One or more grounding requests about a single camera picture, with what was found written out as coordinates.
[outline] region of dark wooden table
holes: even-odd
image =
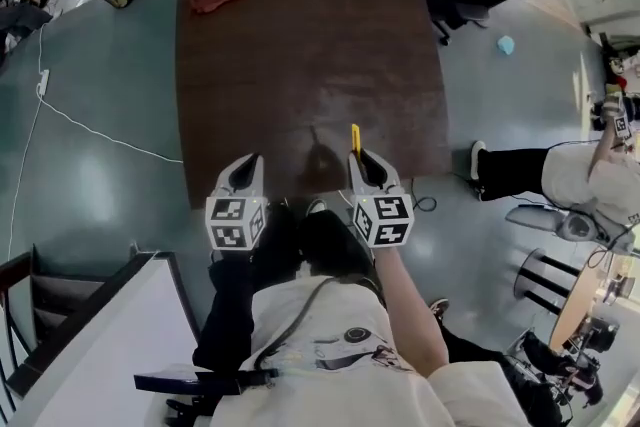
[[[445,173],[447,109],[425,0],[179,0],[176,81],[193,208],[238,157],[270,197],[348,185],[351,123],[401,177]]]

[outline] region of white cable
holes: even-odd
[[[40,77],[42,77],[42,31],[44,30],[44,26],[47,25],[47,23],[43,24],[42,27],[40,27],[40,38],[38,39],[38,41],[40,42],[40,51],[38,52],[38,73],[40,74]]]
[[[340,194],[340,196],[342,196],[342,199],[345,201],[345,203],[347,205],[349,205],[351,208],[353,208],[353,205],[351,204],[351,201],[349,201],[344,194],[342,194],[341,190],[338,190],[338,194]]]
[[[20,172],[18,173],[18,184],[16,185],[16,194],[13,197],[13,207],[11,208],[11,224],[9,225],[9,247],[7,248],[7,261],[11,259],[11,245],[13,244],[13,223],[16,216],[16,205],[18,203],[18,194],[20,193],[20,183],[22,182],[22,172],[24,171],[24,163],[27,160],[27,152],[29,151],[29,144],[31,143],[31,136],[36,128],[36,121],[38,121],[38,114],[40,113],[40,107],[42,106],[42,99],[38,102],[38,108],[36,109],[36,115],[33,117],[33,123],[31,124],[31,130],[29,130],[29,137],[27,138],[27,145],[24,147],[24,153],[22,155],[22,162],[20,163]]]
[[[116,143],[116,144],[121,144],[122,146],[126,146],[127,148],[131,148],[132,150],[136,150],[139,151],[141,153],[146,153],[147,155],[151,155],[152,157],[157,157],[159,159],[162,159],[166,162],[174,162],[176,164],[182,164],[183,162],[181,160],[177,160],[177,159],[170,159],[169,157],[165,157],[164,155],[160,155],[158,153],[153,153],[152,151],[147,151],[147,150],[143,150],[142,148],[138,148],[137,146],[134,146],[133,144],[129,144],[129,143],[125,143],[124,141],[118,141],[117,139],[113,139],[112,137],[109,137],[108,135],[105,135],[101,132],[98,132],[96,130],[92,130],[90,129],[88,126],[83,125],[82,123],[80,123],[79,121],[76,121],[75,119],[67,116],[64,112],[59,111],[58,109],[56,109],[53,105],[51,105],[50,103],[45,102],[42,97],[38,96],[38,98],[40,98],[40,101],[46,105],[47,107],[49,107],[49,109],[51,109],[53,112],[60,114],[60,116],[62,116],[63,118],[66,118],[67,120],[71,121],[71,123],[73,123],[74,125],[78,125],[79,127],[84,128],[85,130],[87,130],[88,132],[91,132],[92,134],[95,135],[99,135],[100,137],[104,137],[105,139],[107,139],[108,141],[111,141],[112,143]]]
[[[42,76],[42,31],[44,30],[44,26],[47,24],[44,24],[41,28],[40,28],[40,52],[38,54],[38,72],[40,73],[40,75]],[[88,126],[83,125],[82,123],[80,123],[79,121],[76,121],[75,119],[72,119],[71,117],[67,116],[64,112],[59,111],[58,109],[56,109],[53,105],[47,103],[44,101],[44,99],[40,96],[40,94],[38,93],[38,90],[36,89],[36,95],[38,97],[38,99],[40,100],[41,104],[45,104],[47,107],[49,107],[49,109],[51,109],[53,112],[56,112],[57,114],[60,114],[60,116],[68,119],[69,121],[71,121],[71,123],[73,123],[74,125],[78,125],[79,127],[84,128],[85,130],[91,132],[92,134],[95,135],[99,135],[100,137],[104,137],[105,139],[111,141],[112,143],[116,143],[116,144],[121,144],[122,146],[126,146],[127,148],[131,148],[132,150],[136,150],[139,151],[141,153],[146,153],[147,155],[151,155],[152,157],[158,157],[159,159],[164,160],[165,162],[174,162],[176,164],[182,164],[183,162],[181,160],[177,160],[177,159],[170,159],[168,157],[165,157],[163,155],[159,155],[158,153],[153,153],[152,151],[147,151],[147,150],[143,150],[142,148],[138,148],[137,146],[134,146],[133,144],[129,144],[129,143],[125,143],[124,141],[118,141],[117,139],[113,139],[111,137],[109,137],[108,135],[104,135],[101,132],[97,132],[96,130],[92,130],[90,129]]]

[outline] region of seated person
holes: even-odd
[[[193,362],[230,378],[280,373],[222,397],[212,425],[528,425],[498,365],[449,365],[396,248],[374,249],[374,269],[324,202],[300,222],[286,204],[268,212],[257,249],[211,266],[216,294]],[[296,279],[303,260],[312,276]]]
[[[613,222],[635,224],[640,222],[640,164],[616,151],[617,146],[610,117],[595,146],[487,151],[477,141],[471,149],[470,184],[480,201],[532,192],[560,208],[590,203]]]
[[[561,427],[562,413],[560,406],[554,400],[551,385],[526,379],[513,362],[501,352],[485,349],[455,336],[442,323],[448,308],[448,299],[440,299],[431,305],[431,311],[440,325],[442,337],[447,344],[449,362],[495,361],[502,368],[531,427]]]
[[[602,119],[603,100],[597,101],[591,107],[591,127],[597,132],[602,132],[606,128],[606,123]],[[640,97],[623,96],[622,104],[627,113],[627,119],[632,130],[638,129],[638,121],[640,121]]]
[[[452,334],[442,323],[448,308],[448,299],[440,299],[431,304],[431,311],[440,324],[442,337],[447,344],[449,362],[495,361],[502,367],[531,427],[562,426],[562,413],[551,392],[552,385],[548,382],[537,383],[525,379],[513,364],[513,360],[501,352],[485,349]],[[595,366],[581,366],[569,356],[557,355],[532,331],[525,333],[522,349],[529,362],[543,374],[569,379],[569,386],[587,396],[587,405],[595,405],[602,400],[603,391]]]
[[[35,6],[31,3],[24,3],[0,7],[0,44],[3,49],[9,32],[23,38],[51,21],[52,16],[49,13],[36,7],[44,5],[47,0],[30,1]],[[2,60],[4,60],[4,53],[0,55],[0,63]]]
[[[587,397],[587,405],[598,404],[604,392],[598,377],[598,365],[595,359],[585,357],[574,361],[570,356],[560,356],[548,345],[542,343],[536,335],[528,331],[522,340],[529,362],[546,375],[562,377],[568,380],[569,386],[581,391]]]

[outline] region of white shirt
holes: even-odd
[[[640,164],[623,153],[610,153],[589,176],[595,146],[562,145],[549,150],[542,170],[542,190],[554,203],[569,207],[597,199],[596,209],[612,221],[640,221]]]
[[[298,315],[324,277],[303,278],[253,298],[253,362]],[[211,426],[525,427],[497,363],[455,363],[427,380],[396,352],[389,317],[370,290],[331,283],[262,368],[272,388],[224,397]]]

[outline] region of power strip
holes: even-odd
[[[40,75],[40,82],[38,82],[38,96],[44,98],[47,92],[47,85],[49,84],[49,70],[44,70]]]

